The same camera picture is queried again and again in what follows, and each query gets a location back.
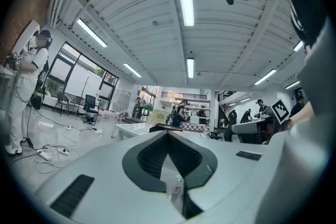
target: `floor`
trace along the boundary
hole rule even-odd
[[[27,107],[26,110],[28,120],[30,108]],[[114,119],[98,117],[99,122],[93,126],[97,129],[97,131],[95,131],[87,130],[91,125],[83,123],[81,116],[71,114],[67,116],[64,113],[60,116],[60,112],[53,112],[51,109],[45,107],[42,107],[39,113],[41,115],[32,109],[29,119],[28,136],[34,148],[41,148],[46,144],[51,144],[62,145],[69,149],[69,155],[66,156],[57,152],[57,147],[53,147],[52,152],[51,148],[48,147],[48,150],[53,154],[54,158],[51,162],[56,166],[64,167],[69,165],[80,155],[85,154],[91,149],[117,141],[117,135],[111,138],[112,130],[115,126]],[[72,129],[71,131],[67,131],[65,126],[58,125],[55,122],[76,127],[79,130]],[[27,142],[22,143],[22,149],[22,155],[9,156],[8,161],[11,163],[13,172],[16,173],[18,178],[34,192],[43,182],[61,170],[61,168],[54,168],[48,164],[39,165],[34,162],[34,160],[37,162],[43,161],[43,159],[36,158],[38,155],[22,158],[36,153],[35,150],[28,147]]]

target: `brick wall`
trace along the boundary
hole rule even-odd
[[[0,64],[13,49],[26,26],[35,20],[42,28],[47,23],[50,0],[15,0],[3,22],[0,33]]]

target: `power strip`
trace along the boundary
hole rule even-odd
[[[53,158],[49,153],[45,152],[44,150],[37,150],[36,152],[46,161],[50,161]]]
[[[66,156],[69,155],[69,152],[68,152],[68,151],[64,151],[64,148],[58,148],[57,151],[58,151],[60,154],[63,154],[63,155],[66,155]]]

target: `railing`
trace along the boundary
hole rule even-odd
[[[232,91],[224,91],[218,95],[218,101],[221,102],[221,100],[224,100],[225,98],[231,96],[234,93],[235,92],[232,92]]]
[[[190,94],[190,93],[177,93],[177,92],[162,92],[161,97],[206,100],[206,95],[204,94]]]

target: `office chair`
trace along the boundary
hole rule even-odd
[[[85,118],[83,123],[95,125],[99,111],[99,107],[96,105],[96,98],[86,94],[83,109],[85,110]]]
[[[58,104],[61,105],[61,114],[60,114],[61,116],[62,116],[63,105],[67,105],[68,106],[68,114],[67,115],[69,116],[69,99],[62,92],[57,93],[57,103],[54,106],[53,111],[55,110],[55,108],[56,108],[56,106]]]

